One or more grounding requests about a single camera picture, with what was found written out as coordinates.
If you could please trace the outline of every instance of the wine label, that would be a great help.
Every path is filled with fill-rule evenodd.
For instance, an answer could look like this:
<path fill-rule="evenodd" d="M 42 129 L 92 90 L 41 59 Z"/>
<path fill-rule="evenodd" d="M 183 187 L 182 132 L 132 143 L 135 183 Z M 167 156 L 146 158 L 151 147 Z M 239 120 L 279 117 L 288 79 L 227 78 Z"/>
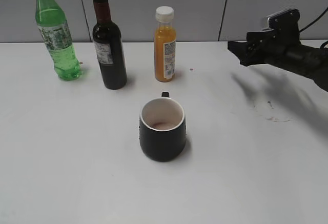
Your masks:
<path fill-rule="evenodd" d="M 102 64 L 113 64 L 113 56 L 109 44 L 101 44 L 94 42 L 96 48 L 97 59 Z"/>
<path fill-rule="evenodd" d="M 175 45 L 176 41 L 163 44 L 163 63 L 164 63 L 164 78 L 171 79 L 175 68 Z"/>
<path fill-rule="evenodd" d="M 67 22 L 55 27 L 38 26 L 38 28 L 49 51 L 61 50 L 73 43 Z"/>

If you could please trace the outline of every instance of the mug rim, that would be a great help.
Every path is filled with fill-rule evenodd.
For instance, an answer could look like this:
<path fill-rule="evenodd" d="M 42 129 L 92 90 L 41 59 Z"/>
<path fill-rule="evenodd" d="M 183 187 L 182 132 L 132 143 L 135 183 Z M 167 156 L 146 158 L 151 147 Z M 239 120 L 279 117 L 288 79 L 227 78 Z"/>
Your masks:
<path fill-rule="evenodd" d="M 152 101 L 154 101 L 154 100 L 158 100 L 158 99 L 170 99 L 171 101 L 173 101 L 173 102 L 175 102 L 177 105 L 179 105 L 179 107 L 180 107 L 181 110 L 182 110 L 182 119 L 181 119 L 181 121 L 179 122 L 178 125 L 176 125 L 176 126 L 173 127 L 173 128 L 170 128 L 170 129 L 159 130 L 159 129 L 156 129 L 156 128 L 152 128 L 152 127 L 150 127 L 150 126 L 144 121 L 144 118 L 142 117 L 142 111 L 144 110 L 145 106 L 146 106 L 147 104 L 149 104 L 150 102 L 152 102 Z M 149 129 L 151 129 L 151 130 L 158 131 L 158 132 L 168 132 L 168 131 L 172 131 L 172 130 L 174 130 L 174 129 L 177 129 L 178 127 L 181 126 L 181 124 L 182 124 L 183 121 L 185 120 L 185 110 L 183 109 L 182 105 L 181 105 L 178 101 L 176 101 L 176 100 L 174 100 L 174 99 L 172 99 L 172 98 L 170 98 L 170 97 L 158 97 L 158 98 L 155 98 L 155 99 L 152 99 L 152 100 L 148 101 L 148 102 L 142 107 L 142 109 L 140 110 L 140 120 L 142 121 L 142 123 L 143 123 L 147 128 L 149 128 Z"/>

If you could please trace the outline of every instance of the green plastic bottle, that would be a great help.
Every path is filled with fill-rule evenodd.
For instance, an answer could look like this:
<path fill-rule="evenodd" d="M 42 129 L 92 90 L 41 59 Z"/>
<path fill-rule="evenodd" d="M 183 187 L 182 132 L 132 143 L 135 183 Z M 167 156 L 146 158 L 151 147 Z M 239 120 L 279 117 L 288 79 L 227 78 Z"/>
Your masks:
<path fill-rule="evenodd" d="M 63 10 L 55 0 L 36 0 L 35 20 L 59 78 L 78 78 L 81 70 Z"/>

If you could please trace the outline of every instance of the dark glass bottle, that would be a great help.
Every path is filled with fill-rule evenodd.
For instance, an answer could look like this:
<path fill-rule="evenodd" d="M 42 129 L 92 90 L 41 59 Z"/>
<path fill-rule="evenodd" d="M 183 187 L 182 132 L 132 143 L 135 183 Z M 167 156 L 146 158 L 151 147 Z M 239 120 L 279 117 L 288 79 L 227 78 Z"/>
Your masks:
<path fill-rule="evenodd" d="M 97 24 L 92 31 L 105 87 L 120 89 L 127 83 L 121 32 L 112 22 L 108 0 L 93 0 Z"/>

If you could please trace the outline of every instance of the black mug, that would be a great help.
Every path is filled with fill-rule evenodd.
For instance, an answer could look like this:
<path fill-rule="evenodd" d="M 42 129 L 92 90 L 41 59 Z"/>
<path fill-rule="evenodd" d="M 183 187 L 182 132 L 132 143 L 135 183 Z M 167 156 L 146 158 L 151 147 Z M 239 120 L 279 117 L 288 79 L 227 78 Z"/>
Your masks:
<path fill-rule="evenodd" d="M 141 109 L 139 140 L 144 154 L 155 161 L 170 161 L 186 145 L 186 117 L 183 107 L 168 92 Z"/>

